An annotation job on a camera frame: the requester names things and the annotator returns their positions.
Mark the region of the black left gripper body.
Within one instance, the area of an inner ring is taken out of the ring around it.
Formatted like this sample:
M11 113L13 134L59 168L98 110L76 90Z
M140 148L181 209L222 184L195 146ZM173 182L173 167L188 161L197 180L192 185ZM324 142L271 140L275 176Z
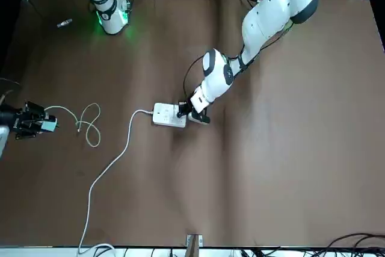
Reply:
M196 122L202 125L210 124L210 117L207 115L207 108L204 108L200 113L198 113L194 108L188 114L188 119L192 122Z

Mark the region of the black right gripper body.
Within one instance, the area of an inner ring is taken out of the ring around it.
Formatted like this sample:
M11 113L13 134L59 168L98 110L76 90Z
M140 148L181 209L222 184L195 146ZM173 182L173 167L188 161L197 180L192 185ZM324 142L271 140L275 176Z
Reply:
M15 139L17 140L30 137L30 132L21 125L22 118L23 112L21 109L8 104L1 104L1 126L6 126L10 132L15 133Z

